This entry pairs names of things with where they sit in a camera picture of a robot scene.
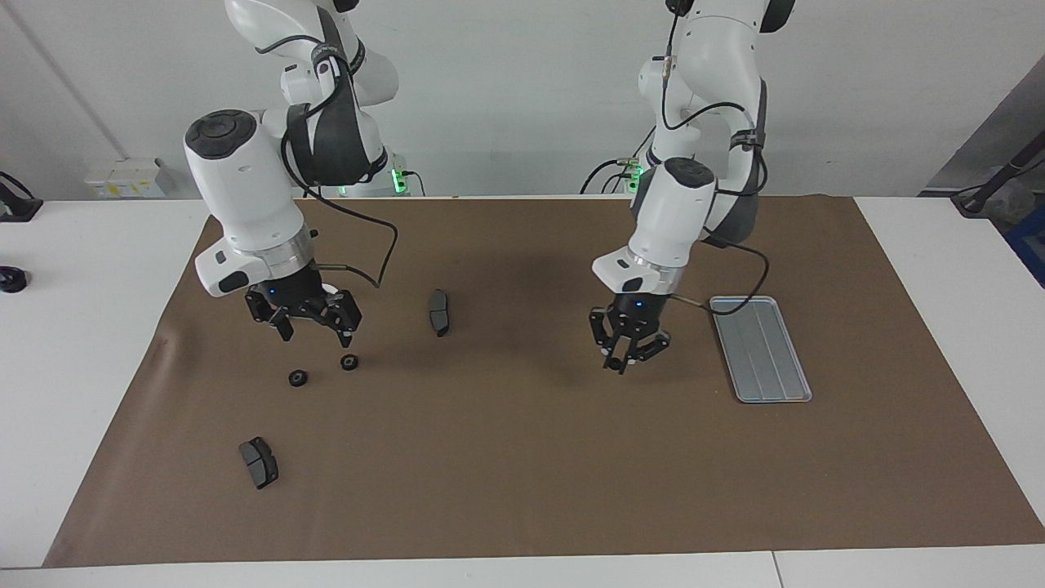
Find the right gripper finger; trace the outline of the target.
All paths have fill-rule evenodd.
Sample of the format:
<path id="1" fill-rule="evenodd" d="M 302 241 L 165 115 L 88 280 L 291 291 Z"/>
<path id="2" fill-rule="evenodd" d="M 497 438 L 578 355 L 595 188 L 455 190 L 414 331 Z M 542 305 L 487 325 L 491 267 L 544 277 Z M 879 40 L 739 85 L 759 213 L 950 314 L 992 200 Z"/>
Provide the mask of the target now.
<path id="1" fill-rule="evenodd" d="M 345 336 L 353 335 L 362 322 L 358 304 L 356 304 L 352 293 L 347 290 L 326 293 L 323 316 L 328 327 Z"/>
<path id="2" fill-rule="evenodd" d="M 294 335 L 294 328 L 291 324 L 291 313 L 286 306 L 272 306 L 264 295 L 259 292 L 247 293 L 247 309 L 255 323 L 268 324 L 276 330 L 283 342 L 291 342 Z"/>

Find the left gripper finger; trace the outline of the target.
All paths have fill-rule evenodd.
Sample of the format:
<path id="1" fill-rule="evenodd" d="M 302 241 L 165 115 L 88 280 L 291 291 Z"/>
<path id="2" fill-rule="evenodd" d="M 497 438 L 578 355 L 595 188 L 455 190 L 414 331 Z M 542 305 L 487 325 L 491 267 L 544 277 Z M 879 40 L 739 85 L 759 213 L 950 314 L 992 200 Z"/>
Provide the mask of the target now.
<path id="1" fill-rule="evenodd" d="M 650 337 L 638 340 L 630 338 L 625 356 L 619 361 L 619 373 L 623 375 L 631 364 L 645 363 L 656 357 L 661 351 L 669 347 L 669 334 L 665 331 L 657 331 Z"/>
<path id="2" fill-rule="evenodd" d="M 606 309 L 591 309 L 591 335 L 598 349 L 608 360 L 616 353 L 617 335 L 616 330 L 607 328 Z"/>

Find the silver metal tray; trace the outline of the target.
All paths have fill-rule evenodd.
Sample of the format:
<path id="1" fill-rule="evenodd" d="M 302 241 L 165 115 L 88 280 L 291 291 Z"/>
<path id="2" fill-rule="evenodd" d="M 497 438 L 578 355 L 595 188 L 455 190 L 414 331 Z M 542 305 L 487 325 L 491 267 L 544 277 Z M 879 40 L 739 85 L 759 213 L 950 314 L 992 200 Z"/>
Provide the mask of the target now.
<path id="1" fill-rule="evenodd" d="M 776 298 L 709 299 L 735 396 L 743 404 L 807 403 L 807 383 Z"/>

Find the short dark brake pad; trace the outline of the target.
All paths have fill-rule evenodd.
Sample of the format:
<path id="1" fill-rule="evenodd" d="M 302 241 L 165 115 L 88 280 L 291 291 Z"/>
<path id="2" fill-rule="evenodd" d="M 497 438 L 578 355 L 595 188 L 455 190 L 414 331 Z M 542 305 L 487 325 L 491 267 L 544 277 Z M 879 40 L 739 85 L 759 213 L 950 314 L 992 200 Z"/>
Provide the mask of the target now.
<path id="1" fill-rule="evenodd" d="M 251 483 L 257 490 L 264 490 L 279 477 L 278 463 L 272 448 L 262 438 L 253 438 L 238 445 Z"/>

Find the brown table mat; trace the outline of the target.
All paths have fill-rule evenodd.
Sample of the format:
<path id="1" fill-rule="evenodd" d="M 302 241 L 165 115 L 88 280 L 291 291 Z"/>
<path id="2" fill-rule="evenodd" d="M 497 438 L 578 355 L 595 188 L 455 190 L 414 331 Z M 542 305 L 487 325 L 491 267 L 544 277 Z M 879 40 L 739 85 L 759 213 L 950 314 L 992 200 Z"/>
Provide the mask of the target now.
<path id="1" fill-rule="evenodd" d="M 1045 543 L 850 198 L 763 198 L 748 244 L 812 399 L 736 399 L 709 315 L 623 376 L 589 310 L 624 199 L 370 201 L 402 237 L 354 293 L 361 364 L 309 321 L 281 342 L 187 264 L 48 567 Z M 429 293 L 449 298 L 437 337 Z M 309 373 L 295 389 L 291 371 Z M 262 438 L 279 477 L 251 483 Z"/>

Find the black table clamp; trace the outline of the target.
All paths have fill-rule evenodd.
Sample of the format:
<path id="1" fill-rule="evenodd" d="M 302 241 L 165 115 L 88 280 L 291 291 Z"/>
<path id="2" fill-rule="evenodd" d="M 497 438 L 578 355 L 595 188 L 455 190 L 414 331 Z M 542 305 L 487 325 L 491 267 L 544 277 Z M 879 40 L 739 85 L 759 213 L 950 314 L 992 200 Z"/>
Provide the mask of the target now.
<path id="1" fill-rule="evenodd" d="M 21 181 L 0 171 L 0 224 L 29 222 L 43 204 Z"/>

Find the black tripod stand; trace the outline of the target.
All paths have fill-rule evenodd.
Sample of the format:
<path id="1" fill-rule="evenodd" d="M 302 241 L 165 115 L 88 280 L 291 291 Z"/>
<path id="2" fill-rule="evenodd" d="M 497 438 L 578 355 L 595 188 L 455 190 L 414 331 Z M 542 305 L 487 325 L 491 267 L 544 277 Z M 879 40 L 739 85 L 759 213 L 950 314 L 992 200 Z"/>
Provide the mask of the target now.
<path id="1" fill-rule="evenodd" d="M 985 208 L 989 198 L 993 197 L 1005 184 L 1016 178 L 1029 174 L 1042 164 L 1045 164 L 1045 130 L 1039 131 L 1027 145 L 1016 152 L 1007 163 L 1000 167 L 999 171 L 993 172 L 985 182 L 955 191 L 950 201 L 955 205 L 960 215 L 978 217 Z"/>

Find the blue box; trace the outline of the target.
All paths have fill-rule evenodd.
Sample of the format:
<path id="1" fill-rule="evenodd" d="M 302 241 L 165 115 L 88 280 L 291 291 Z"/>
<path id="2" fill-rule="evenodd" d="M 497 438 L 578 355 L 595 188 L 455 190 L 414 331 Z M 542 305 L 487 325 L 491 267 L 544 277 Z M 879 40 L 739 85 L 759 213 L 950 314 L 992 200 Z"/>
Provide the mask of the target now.
<path id="1" fill-rule="evenodd" d="M 1045 203 L 1005 231 L 1004 241 L 1045 289 Z"/>

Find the white wall socket box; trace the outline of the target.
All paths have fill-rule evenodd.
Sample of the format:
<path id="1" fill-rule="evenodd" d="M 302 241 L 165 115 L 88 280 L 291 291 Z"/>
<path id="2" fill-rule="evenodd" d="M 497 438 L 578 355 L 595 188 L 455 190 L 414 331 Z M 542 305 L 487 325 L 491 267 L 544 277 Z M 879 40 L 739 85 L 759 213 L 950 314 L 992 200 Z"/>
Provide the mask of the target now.
<path id="1" fill-rule="evenodd" d="M 167 198 L 173 182 L 157 158 L 127 158 L 115 163 L 93 165 L 83 184 L 97 198 Z"/>

